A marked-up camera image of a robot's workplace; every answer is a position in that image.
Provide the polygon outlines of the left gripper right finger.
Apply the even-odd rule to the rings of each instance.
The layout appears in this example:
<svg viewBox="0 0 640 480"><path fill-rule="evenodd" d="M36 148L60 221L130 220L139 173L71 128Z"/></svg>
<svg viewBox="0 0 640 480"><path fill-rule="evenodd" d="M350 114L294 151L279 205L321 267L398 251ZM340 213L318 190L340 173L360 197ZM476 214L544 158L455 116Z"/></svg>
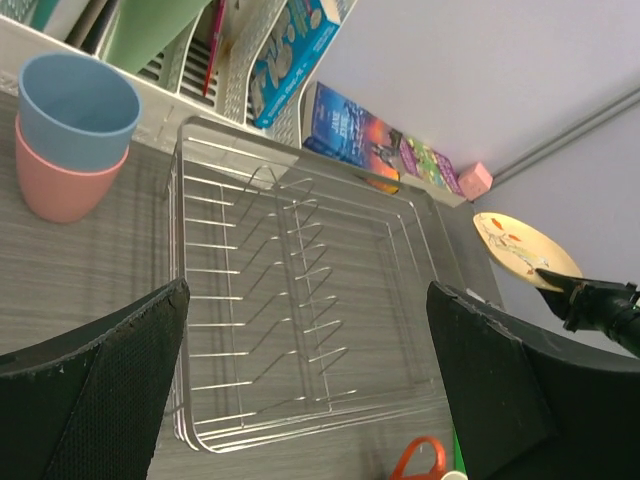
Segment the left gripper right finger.
<svg viewBox="0 0 640 480"><path fill-rule="evenodd" d="M638 360L438 281L426 312L469 478L638 478Z"/></svg>

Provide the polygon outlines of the beige bird pattern plate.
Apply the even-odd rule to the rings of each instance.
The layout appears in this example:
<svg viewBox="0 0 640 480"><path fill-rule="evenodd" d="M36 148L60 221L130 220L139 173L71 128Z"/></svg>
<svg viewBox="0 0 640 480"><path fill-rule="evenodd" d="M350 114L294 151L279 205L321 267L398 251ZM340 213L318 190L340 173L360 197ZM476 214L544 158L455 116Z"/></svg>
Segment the beige bird pattern plate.
<svg viewBox="0 0 640 480"><path fill-rule="evenodd" d="M543 268L582 277L576 262L542 232L505 214L480 212L473 216L475 229L493 259L512 275L538 287L547 284L536 274Z"/></svg>

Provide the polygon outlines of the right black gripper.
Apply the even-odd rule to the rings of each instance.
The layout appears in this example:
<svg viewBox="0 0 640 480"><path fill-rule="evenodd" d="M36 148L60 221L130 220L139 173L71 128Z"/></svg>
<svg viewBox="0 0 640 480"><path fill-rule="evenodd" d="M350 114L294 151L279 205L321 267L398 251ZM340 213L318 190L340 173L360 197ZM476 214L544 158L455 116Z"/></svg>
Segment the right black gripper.
<svg viewBox="0 0 640 480"><path fill-rule="evenodd" d="M547 284L537 290L564 329L598 330L636 358L639 357L639 290L633 283L583 281L537 268Z"/></svg>

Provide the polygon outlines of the pink plastic cup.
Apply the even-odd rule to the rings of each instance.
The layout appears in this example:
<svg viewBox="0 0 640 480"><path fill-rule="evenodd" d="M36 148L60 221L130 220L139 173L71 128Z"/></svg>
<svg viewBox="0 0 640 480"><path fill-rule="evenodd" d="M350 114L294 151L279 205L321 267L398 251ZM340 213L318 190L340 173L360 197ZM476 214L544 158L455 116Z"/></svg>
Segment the pink plastic cup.
<svg viewBox="0 0 640 480"><path fill-rule="evenodd" d="M81 172L56 166L36 154L24 139L20 115L14 121L18 184L26 205L40 218L53 223L77 222L105 197L124 166L130 148L112 167Z"/></svg>

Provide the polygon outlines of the blue plastic cup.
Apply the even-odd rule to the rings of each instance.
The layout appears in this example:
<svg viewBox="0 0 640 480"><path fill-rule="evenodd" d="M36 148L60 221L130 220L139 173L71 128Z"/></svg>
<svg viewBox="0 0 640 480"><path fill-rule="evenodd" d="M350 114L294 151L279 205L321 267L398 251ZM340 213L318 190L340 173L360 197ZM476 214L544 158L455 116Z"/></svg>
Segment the blue plastic cup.
<svg viewBox="0 0 640 480"><path fill-rule="evenodd" d="M24 63L18 77L25 142L48 162L98 172L124 156L142 113L133 85L84 55L48 53Z"/></svg>

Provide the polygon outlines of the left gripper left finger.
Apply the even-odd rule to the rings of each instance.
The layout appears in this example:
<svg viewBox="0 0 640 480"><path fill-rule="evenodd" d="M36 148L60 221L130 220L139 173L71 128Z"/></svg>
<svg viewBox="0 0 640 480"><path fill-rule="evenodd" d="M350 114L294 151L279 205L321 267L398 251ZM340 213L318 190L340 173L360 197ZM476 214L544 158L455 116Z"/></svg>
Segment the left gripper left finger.
<svg viewBox="0 0 640 480"><path fill-rule="evenodd" d="M144 479L190 299L179 278L1 357L4 479Z"/></svg>

